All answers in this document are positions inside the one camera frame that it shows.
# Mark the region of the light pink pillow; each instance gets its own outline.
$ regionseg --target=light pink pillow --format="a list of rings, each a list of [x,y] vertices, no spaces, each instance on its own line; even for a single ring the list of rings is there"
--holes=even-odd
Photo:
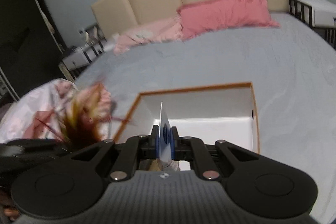
[[[118,38],[113,52],[121,54],[132,46],[179,39],[182,39],[182,26],[180,16],[176,15],[128,30]]]
[[[227,28],[280,26],[272,20],[267,0],[207,0],[183,5],[177,12],[183,40]]]

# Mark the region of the white box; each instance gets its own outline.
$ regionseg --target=white box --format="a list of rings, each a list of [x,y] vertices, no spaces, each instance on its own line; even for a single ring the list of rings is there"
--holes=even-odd
[[[312,7],[313,27],[336,27],[336,5],[327,0],[298,0]],[[301,12],[301,5],[298,4],[298,12]],[[305,22],[309,24],[309,9],[304,9]]]
[[[126,116],[131,123],[123,123],[114,140],[123,143],[132,136],[149,135],[153,125],[159,124],[161,102],[170,125],[177,127],[180,137],[197,137],[211,145],[224,139],[259,153],[252,83],[140,93]]]

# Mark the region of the mattress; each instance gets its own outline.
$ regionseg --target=mattress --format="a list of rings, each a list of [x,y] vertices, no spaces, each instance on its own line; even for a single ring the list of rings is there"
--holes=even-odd
[[[312,216],[327,223],[336,217],[336,52],[291,15],[272,17],[281,28],[229,29],[120,56],[107,52],[76,84],[104,76],[122,117],[141,91],[253,82],[261,154],[314,178]]]

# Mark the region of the pink fabric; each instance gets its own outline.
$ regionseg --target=pink fabric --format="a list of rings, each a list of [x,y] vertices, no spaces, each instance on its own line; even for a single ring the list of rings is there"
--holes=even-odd
[[[170,17],[128,30],[118,38],[114,53],[124,53],[139,44],[178,39],[182,39],[180,16]]]
[[[267,0],[207,0],[180,7],[183,40],[207,31],[243,26],[279,27]]]

